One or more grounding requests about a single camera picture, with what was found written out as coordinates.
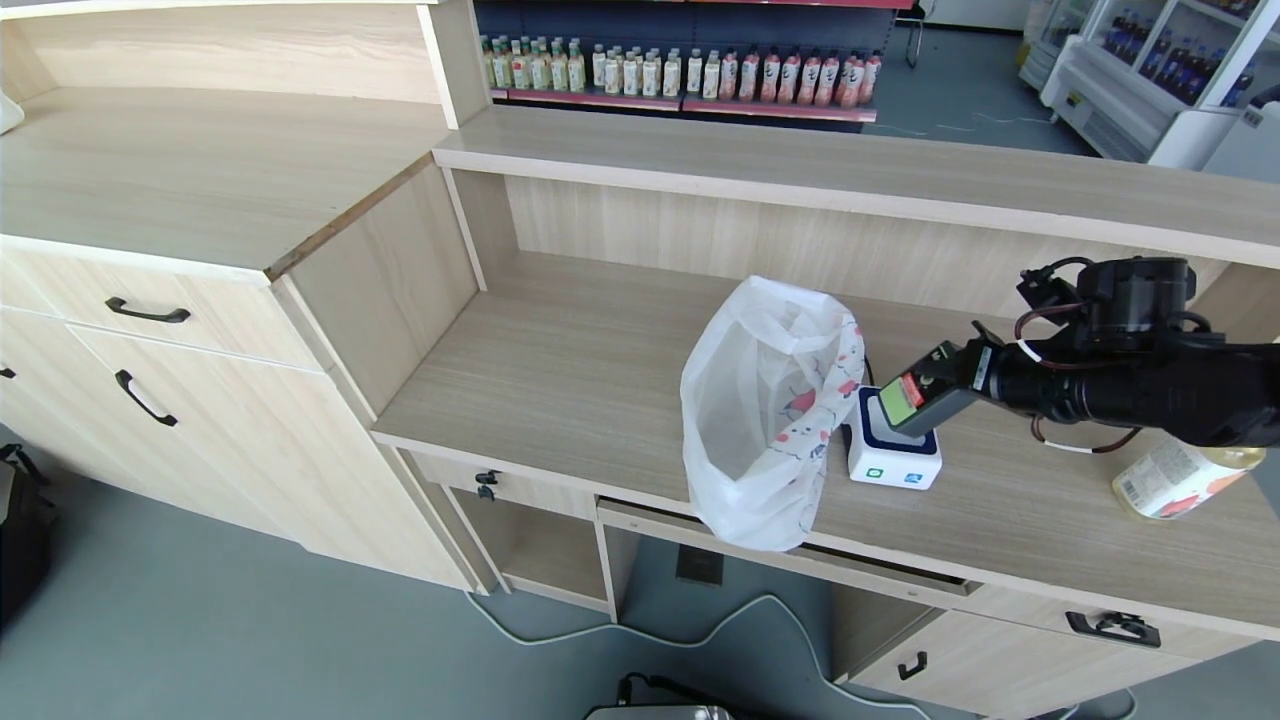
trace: display fridge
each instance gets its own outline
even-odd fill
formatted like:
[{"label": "display fridge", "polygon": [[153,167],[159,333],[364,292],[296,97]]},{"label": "display fridge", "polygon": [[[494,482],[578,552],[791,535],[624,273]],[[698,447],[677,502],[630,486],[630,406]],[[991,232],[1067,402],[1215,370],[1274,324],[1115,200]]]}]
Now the display fridge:
[{"label": "display fridge", "polygon": [[1105,158],[1201,169],[1280,82],[1280,0],[1100,0],[1041,101]]},{"label": "display fridge", "polygon": [[1048,22],[1032,41],[1030,51],[1018,70],[1018,77],[1037,92],[1044,90],[1044,81],[1048,79],[1048,73],[1053,69],[1066,38],[1080,32],[1097,3],[1098,0],[1053,0]]}]

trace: black cabinet handle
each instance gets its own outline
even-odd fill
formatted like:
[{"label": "black cabinet handle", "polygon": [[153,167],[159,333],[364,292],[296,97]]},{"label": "black cabinet handle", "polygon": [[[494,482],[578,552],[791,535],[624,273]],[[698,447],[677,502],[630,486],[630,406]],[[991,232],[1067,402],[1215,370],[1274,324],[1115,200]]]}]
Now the black cabinet handle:
[{"label": "black cabinet handle", "polygon": [[151,313],[137,313],[134,310],[124,309],[123,297],[109,297],[106,300],[106,307],[116,315],[128,315],[131,318],[142,318],[143,320],[155,320],[157,323],[180,323],[191,316],[191,310],[186,307],[178,307],[166,315],[152,315]]},{"label": "black cabinet handle", "polygon": [[1066,624],[1082,635],[1094,635],[1142,647],[1160,647],[1160,630],[1148,625],[1142,618],[1126,612],[1107,612],[1093,625],[1089,625],[1089,619],[1083,612],[1068,612]]},{"label": "black cabinet handle", "polygon": [[899,679],[902,680],[910,680],[911,678],[919,675],[920,673],[924,673],[924,669],[928,666],[929,666],[929,653],[922,650],[920,652],[915,653],[915,667],[911,667],[909,670],[905,664],[902,662],[897,664],[897,676]]},{"label": "black cabinet handle", "polygon": [[129,389],[129,383],[133,382],[133,375],[131,375],[128,370],[120,370],[119,373],[116,373],[115,382],[119,383],[120,389],[124,391],[124,395],[128,395],[131,398],[133,398],[133,402],[137,402],[138,407],[146,410],[147,415],[151,415],[151,419],[154,419],[156,423],[160,423],[161,425],[166,425],[170,428],[178,424],[178,419],[174,418],[173,415],[165,415],[164,418],[156,415],[155,413],[151,411],[150,407],[147,407],[146,402],[142,402],[142,400],[138,396],[133,395],[133,391]]}]

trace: white box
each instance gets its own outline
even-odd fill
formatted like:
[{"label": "white box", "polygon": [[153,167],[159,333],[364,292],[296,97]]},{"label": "white box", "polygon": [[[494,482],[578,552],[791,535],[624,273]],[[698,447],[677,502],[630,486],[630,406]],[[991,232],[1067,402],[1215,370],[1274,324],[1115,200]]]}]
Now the white box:
[{"label": "white box", "polygon": [[929,430],[913,438],[893,432],[884,418],[879,388],[858,388],[858,405],[849,415],[849,478],[859,483],[929,489],[942,469],[938,436]]}]

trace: white plastic bag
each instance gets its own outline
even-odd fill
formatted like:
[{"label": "white plastic bag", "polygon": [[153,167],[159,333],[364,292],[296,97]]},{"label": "white plastic bag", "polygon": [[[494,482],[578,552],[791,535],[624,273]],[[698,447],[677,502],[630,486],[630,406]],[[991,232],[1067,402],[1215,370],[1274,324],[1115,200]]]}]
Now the white plastic bag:
[{"label": "white plastic bag", "polygon": [[804,542],[863,369],[861,331],[829,295],[754,275],[730,295],[680,378],[689,497],[718,538]]}]

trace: power cord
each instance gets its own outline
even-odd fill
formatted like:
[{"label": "power cord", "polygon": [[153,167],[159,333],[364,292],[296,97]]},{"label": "power cord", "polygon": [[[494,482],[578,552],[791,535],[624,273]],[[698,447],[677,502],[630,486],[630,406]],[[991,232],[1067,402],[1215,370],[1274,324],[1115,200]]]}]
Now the power cord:
[{"label": "power cord", "polygon": [[[783,602],[783,600],[781,597],[778,597],[778,596],[776,596],[773,593],[764,593],[764,594],[756,596],[755,598],[749,600],[748,602],[742,603],[741,606],[739,606],[737,610],[735,610],[735,611],[730,612],[728,615],[726,615],[724,619],[722,619],[719,623],[716,623],[716,626],[712,628],[712,630],[709,633],[707,633],[707,635],[704,635],[703,639],[700,639],[700,641],[692,641],[692,642],[669,641],[667,638],[660,638],[658,635],[646,633],[644,630],[637,630],[635,628],[630,628],[630,626],[622,625],[620,623],[604,623],[602,625],[593,625],[590,628],[582,628],[581,630],[573,630],[573,632],[570,632],[570,633],[561,633],[558,635],[548,635],[545,638],[535,638],[535,639],[522,638],[522,637],[517,635],[516,633],[511,632],[509,629],[507,629],[507,626],[503,625],[502,621],[498,620],[493,615],[493,612],[489,611],[488,607],[485,607],[484,605],[480,605],[480,601],[476,600],[475,594],[466,593],[466,596],[467,596],[467,601],[471,602],[471,605],[476,610],[479,610],[481,615],[484,615],[485,620],[489,620],[490,625],[493,625],[494,628],[497,628],[497,630],[499,633],[502,633],[503,635],[506,635],[507,639],[509,639],[511,642],[513,642],[513,643],[516,643],[518,646],[524,646],[524,647],[539,647],[539,646],[544,646],[544,644],[558,643],[558,642],[562,642],[562,641],[571,641],[571,639],[575,639],[575,638],[581,638],[581,637],[586,637],[586,635],[590,635],[590,634],[594,634],[594,633],[599,633],[602,630],[618,630],[618,632],[622,632],[622,633],[627,633],[630,635],[635,635],[637,638],[644,638],[646,641],[655,642],[658,644],[664,644],[667,647],[675,647],[675,648],[680,648],[680,650],[692,650],[692,648],[704,647],[705,644],[708,644],[709,642],[712,642],[716,638],[716,635],[721,632],[721,629],[724,628],[724,625],[728,625],[730,623],[732,623],[733,619],[737,618],[739,615],[746,612],[748,610],[755,607],[756,605],[759,605],[762,602],[772,601],[772,602],[777,603],[777,606],[781,607],[782,611],[787,614],[787,618],[791,618],[791,621],[795,623],[796,628],[800,629],[800,637],[804,638],[805,646],[809,647],[809,657],[813,660],[813,667],[814,667],[814,670],[818,671],[818,676],[822,678],[822,682],[826,683],[828,688],[836,691],[837,693],[845,696],[846,698],[849,698],[849,700],[851,700],[851,701],[854,701],[854,702],[856,702],[859,705],[865,705],[868,707],[883,707],[883,708],[887,708],[887,710],[911,710],[916,715],[919,715],[920,717],[923,717],[924,720],[933,720],[933,717],[929,716],[928,712],[925,712],[920,706],[918,706],[918,705],[915,705],[913,702],[906,702],[906,701],[888,701],[888,700],[872,700],[869,697],[863,697],[863,696],[859,696],[859,694],[854,694],[854,693],[846,691],[845,688],[837,685],[836,683],[832,683],[831,680],[828,680],[822,674],[822,664],[818,662],[818,651],[814,650],[814,647],[813,647],[813,639],[809,638],[809,632],[805,630],[804,623],[800,621],[800,616],[797,616],[795,614],[795,611],[791,610],[791,607],[786,602]],[[1133,717],[1138,714],[1138,698],[1133,694],[1133,691],[1130,691],[1129,688],[1125,688],[1124,692],[1129,693],[1129,701],[1130,701],[1132,705],[1130,705],[1128,712],[1125,712],[1120,717],[1116,717],[1115,720],[1133,720]],[[1071,717],[1075,716],[1076,712],[1079,712],[1079,710],[1080,710],[1080,706],[1075,705],[1075,706],[1068,708],[1068,711],[1064,712],[1061,716],[1059,716],[1057,720],[1070,720]]]},{"label": "power cord", "polygon": [[[1005,120],[1005,119],[1000,119],[1000,118],[993,118],[993,117],[991,117],[991,115],[988,115],[986,113],[969,113],[969,114],[975,120],[987,120],[988,123],[996,123],[998,126],[1007,126],[1010,123],[1037,123],[1037,124],[1046,124],[1046,126],[1051,124],[1048,120],[1044,120],[1044,119],[1041,119],[1041,118],[1010,118],[1010,119]],[[952,131],[952,132],[978,132],[979,129],[982,129],[980,127],[961,128],[961,127],[948,126],[948,124],[943,124],[943,123],[934,124],[933,127],[934,128],[941,128],[941,129],[948,129],[948,131]],[[929,136],[928,131],[920,132],[920,131],[908,129],[908,128],[900,128],[897,126],[890,126],[890,124],[884,124],[884,123],[873,123],[873,124],[869,124],[869,126],[867,126],[867,129],[864,132],[867,132],[867,135],[879,135],[879,133],[874,132],[876,129],[879,129],[879,128],[897,131],[897,132],[900,132],[902,135],[910,135],[911,137],[928,137]]]}]

